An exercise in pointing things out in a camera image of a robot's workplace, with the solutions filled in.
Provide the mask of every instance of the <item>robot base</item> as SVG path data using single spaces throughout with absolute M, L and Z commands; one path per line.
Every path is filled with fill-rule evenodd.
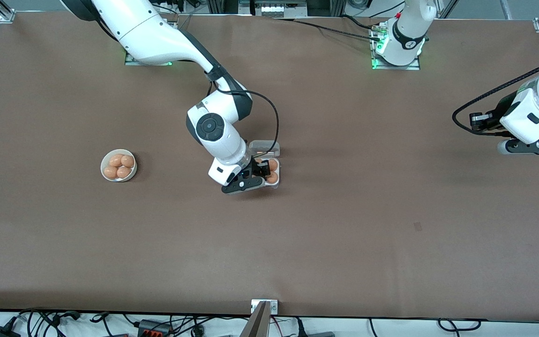
M 419 70 L 419 54 L 415 57 L 413 62 L 406 66 L 395 66 L 385 60 L 378 51 L 384 47 L 384 41 L 387 39 L 387 22 L 381 22 L 379 26 L 370 30 L 370 37 L 379 38 L 381 41 L 370 41 L 371 49 L 371 68 L 372 69 L 394 69 L 394 70 Z

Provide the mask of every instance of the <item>bowl of eggs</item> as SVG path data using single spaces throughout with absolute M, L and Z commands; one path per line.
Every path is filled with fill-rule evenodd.
M 109 181 L 128 181 L 136 172 L 137 161 L 128 150 L 110 151 L 101 161 L 101 175 Z

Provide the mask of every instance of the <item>power adapter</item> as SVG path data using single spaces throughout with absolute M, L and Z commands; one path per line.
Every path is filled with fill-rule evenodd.
M 150 320 L 141 320 L 138 324 L 138 335 L 144 337 L 169 336 L 174 332 L 170 324 Z
M 20 334 L 0 326 L 0 337 L 20 337 Z

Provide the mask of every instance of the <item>white floor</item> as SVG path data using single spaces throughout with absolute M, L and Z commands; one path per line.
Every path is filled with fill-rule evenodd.
M 0 326 L 4 326 L 15 313 L 0 312 Z M 94 314 L 82 314 L 81 318 L 73 321 L 71 318 L 64 318 L 59 329 L 67 337 L 108 337 L 103 322 L 90 322 Z M 169 320 L 167 315 L 128 315 L 132 321 L 148 319 L 157 322 Z M 36 323 L 37 315 L 31 320 L 31 326 Z M 181 316 L 173 316 L 174 320 L 182 319 Z M 279 317 L 282 335 L 284 337 L 295 334 L 298 335 L 297 320 L 289 317 Z M 373 337 L 370 330 L 369 320 L 365 318 L 302 318 L 306 333 L 322 333 L 331 331 L 335 337 Z M 112 314 L 107 318 L 109 330 L 113 335 L 128 333 L 130 337 L 137 337 L 137 329 L 129 324 L 121 315 Z M 474 322 L 455 321 L 458 328 L 469 328 L 474 326 Z M 246 324 L 245 320 L 233 319 L 222 320 L 215 318 L 203 324 L 205 337 L 232 337 L 239 336 L 242 328 Z M 385 320 L 373 319 L 374 328 L 378 337 L 453 337 L 454 333 L 441 330 L 436 320 Z M 177 328 L 180 322 L 175 322 L 173 326 Z M 42 336 L 45 324 L 39 331 Z M 280 337 L 275 324 L 269 328 L 269 337 Z M 14 331 L 22 337 L 27 337 L 26 323 L 19 319 L 14 325 Z M 53 329 L 47 331 L 49 337 L 55 337 Z M 539 337 L 539 323 L 518 323 L 518 322 L 482 322 L 481 327 L 475 331 L 462 331 L 461 337 Z M 190 333 L 182 334 L 182 337 L 190 337 Z

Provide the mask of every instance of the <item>egg carton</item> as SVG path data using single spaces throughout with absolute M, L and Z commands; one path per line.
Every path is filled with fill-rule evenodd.
M 261 157 L 258 157 L 258 159 L 261 159 L 261 160 L 276 160 L 278 162 L 278 168 L 276 169 L 275 173 L 276 175 L 278 175 L 278 181 L 274 182 L 274 183 L 268 183 L 267 181 L 265 181 L 265 185 L 263 187 L 271 187 L 271 188 L 278 188 L 278 185 L 280 185 L 280 161 L 278 160 L 278 158 L 276 157 L 273 157 L 273 156 L 261 156 Z

